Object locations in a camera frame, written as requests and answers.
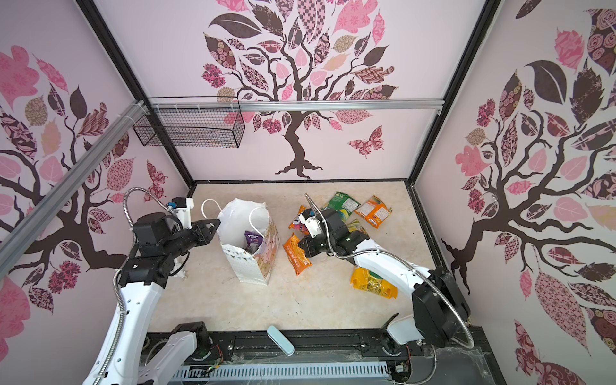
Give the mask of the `yellow-green Fox's candy bag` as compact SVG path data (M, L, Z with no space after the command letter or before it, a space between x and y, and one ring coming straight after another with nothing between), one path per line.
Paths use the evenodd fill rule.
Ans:
M360 220L349 221L348 223L346 223L346 227L350 233L360 232L366 237L369 237L368 232L366 231Z

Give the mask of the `orange snack packet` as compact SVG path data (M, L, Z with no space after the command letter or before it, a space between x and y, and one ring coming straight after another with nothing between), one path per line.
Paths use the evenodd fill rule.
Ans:
M297 276L299 276L307 268L313 266L309 258L306 256L305 251L299 246L299 238L295 234L290 236L290 238L284 243L283 248Z

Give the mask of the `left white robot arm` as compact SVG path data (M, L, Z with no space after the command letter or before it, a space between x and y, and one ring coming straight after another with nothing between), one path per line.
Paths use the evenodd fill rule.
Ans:
M210 352L213 343L205 324L188 322L176 326L163 347L140 364L153 313L176 274L175 259L210 244L220 224L218 219L199 220L184 227L165 213L142 216L133 224L136 242L113 279L115 314L86 384L167 384L190 356Z

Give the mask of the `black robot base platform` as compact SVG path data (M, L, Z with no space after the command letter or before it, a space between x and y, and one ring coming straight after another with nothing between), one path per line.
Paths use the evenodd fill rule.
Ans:
M423 341L407 343L394 351L383 345L382 330L286 330L295 353L286 356L264 331L210 333L208 354L188 358L184 366L226 364L304 364L385 362L389 379L202 381L171 384L504 384L505 377L483 330L471 329L475 347L456 343L433 348Z

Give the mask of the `yellow snack packet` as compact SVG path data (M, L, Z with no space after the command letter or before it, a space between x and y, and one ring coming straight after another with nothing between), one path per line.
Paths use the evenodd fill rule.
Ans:
M362 290L386 299L396 299L398 289L378 274L368 269L356 266L351 275L351 285L356 290Z

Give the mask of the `white patterned paper bag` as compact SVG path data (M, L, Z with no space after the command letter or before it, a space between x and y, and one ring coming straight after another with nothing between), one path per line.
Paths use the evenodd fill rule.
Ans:
M207 205L218 208L217 235L237 279L266 286L280 245L278 229L266 204L236 198L221 207L209 198L202 202L202 212Z

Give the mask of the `purple Fox's berries candy bag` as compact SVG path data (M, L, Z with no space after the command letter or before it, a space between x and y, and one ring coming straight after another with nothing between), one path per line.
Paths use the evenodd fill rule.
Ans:
M258 232L245 231L245 240L245 251L250 254L255 254L261 247L264 237Z

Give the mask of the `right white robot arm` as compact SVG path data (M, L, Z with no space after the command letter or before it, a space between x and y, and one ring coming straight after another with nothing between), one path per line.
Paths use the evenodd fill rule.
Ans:
M360 230L351 231L334 210L304 210L297 221L308 234L299 248L308 258L320 253L348 261L378 275L412 301L412 313L396 314L383 327L383 345L390 351L418 341L435 347L454 342L471 349L467 325L470 309L446 269L418 266L394 255Z

